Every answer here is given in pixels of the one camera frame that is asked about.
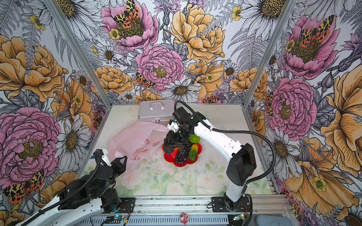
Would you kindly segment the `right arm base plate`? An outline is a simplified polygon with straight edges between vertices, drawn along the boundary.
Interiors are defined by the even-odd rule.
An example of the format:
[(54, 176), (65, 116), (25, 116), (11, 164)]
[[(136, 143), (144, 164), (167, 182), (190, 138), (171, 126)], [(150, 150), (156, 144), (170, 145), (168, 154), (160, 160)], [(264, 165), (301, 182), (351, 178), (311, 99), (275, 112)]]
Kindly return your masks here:
[(233, 202), (226, 196), (211, 197), (213, 212), (251, 212), (251, 201), (244, 196)]

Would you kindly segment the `pink plastic bag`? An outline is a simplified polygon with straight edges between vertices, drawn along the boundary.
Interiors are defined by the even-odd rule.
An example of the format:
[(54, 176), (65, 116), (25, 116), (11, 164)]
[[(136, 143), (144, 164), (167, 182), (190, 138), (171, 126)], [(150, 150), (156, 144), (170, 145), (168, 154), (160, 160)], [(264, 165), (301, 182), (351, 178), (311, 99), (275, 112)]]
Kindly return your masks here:
[(162, 145), (168, 132), (165, 125), (136, 121), (108, 141), (108, 157), (114, 160), (126, 156), (126, 171), (135, 171), (142, 160), (163, 154)]

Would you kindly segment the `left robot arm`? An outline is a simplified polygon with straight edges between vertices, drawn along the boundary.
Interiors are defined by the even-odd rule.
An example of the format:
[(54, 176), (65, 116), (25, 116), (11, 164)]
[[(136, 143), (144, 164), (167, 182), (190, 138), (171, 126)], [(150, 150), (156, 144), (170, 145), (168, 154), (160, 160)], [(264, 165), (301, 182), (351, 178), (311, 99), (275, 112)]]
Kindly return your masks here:
[(30, 218), (18, 226), (73, 226), (98, 213), (114, 213), (121, 207), (116, 178), (126, 171), (127, 156), (106, 162), (97, 157), (96, 168), (77, 179)]

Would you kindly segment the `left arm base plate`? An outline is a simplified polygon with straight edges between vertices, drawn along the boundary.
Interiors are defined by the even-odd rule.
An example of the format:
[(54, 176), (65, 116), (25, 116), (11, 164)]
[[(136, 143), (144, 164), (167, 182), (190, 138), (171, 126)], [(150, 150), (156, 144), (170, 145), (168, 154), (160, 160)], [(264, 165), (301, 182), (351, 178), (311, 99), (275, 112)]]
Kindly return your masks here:
[(119, 204), (116, 206), (116, 210), (112, 213), (124, 213), (124, 214), (131, 214), (133, 213), (135, 207), (136, 198), (134, 197), (120, 197)]

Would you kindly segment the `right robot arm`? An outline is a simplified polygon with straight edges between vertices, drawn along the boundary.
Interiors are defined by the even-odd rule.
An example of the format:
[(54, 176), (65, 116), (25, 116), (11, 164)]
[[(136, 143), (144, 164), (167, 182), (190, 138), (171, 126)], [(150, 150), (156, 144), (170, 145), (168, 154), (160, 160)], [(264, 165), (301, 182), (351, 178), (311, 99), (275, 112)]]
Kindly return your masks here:
[(175, 149), (185, 148), (192, 135), (208, 142), (229, 161), (226, 174), (230, 184), (224, 195), (224, 203), (229, 211), (235, 211), (245, 194), (246, 181), (256, 169), (253, 147), (234, 141), (225, 132), (218, 132), (200, 113), (174, 112), (173, 117), (174, 120), (167, 125), (170, 131), (164, 140), (164, 153), (171, 155)]

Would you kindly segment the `red flower-shaped plate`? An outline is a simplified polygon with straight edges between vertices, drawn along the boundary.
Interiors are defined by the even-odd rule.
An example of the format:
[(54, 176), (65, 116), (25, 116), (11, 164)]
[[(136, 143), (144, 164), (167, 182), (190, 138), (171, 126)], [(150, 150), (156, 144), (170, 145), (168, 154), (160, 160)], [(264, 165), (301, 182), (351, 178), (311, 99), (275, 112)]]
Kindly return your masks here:
[(164, 151), (164, 159), (176, 167), (184, 167), (188, 164), (194, 164), (201, 152), (202, 145), (200, 143), (189, 143), (185, 147), (175, 148), (171, 154)]

